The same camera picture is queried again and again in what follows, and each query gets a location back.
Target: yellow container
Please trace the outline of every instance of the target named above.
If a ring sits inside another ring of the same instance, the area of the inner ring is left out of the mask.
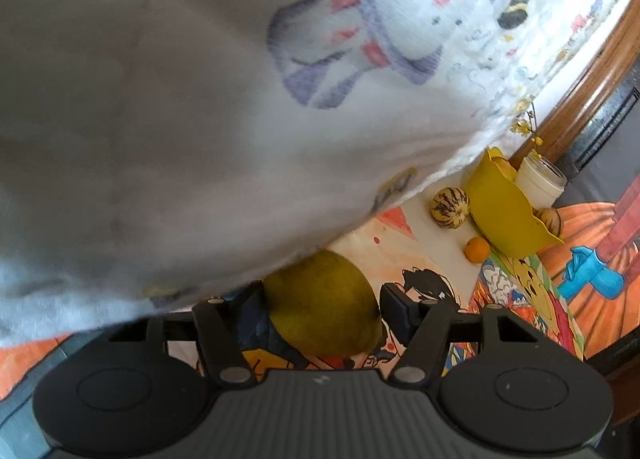
[[[499,148],[487,149],[465,186],[471,216],[484,236],[512,259],[524,259],[547,246],[561,244],[536,219],[527,197],[503,174],[494,158],[504,155]]]

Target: wooden frame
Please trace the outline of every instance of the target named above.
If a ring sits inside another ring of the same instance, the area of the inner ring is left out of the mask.
[[[591,64],[540,124],[538,135],[545,144],[538,151],[544,157],[555,162],[569,148],[639,55],[640,0],[631,0]],[[526,142],[511,158],[511,165],[518,168],[531,149],[531,144]]]

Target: white fabric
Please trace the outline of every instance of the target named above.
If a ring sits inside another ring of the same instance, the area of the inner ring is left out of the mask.
[[[615,1],[0,0],[0,346],[325,245],[475,158]]]

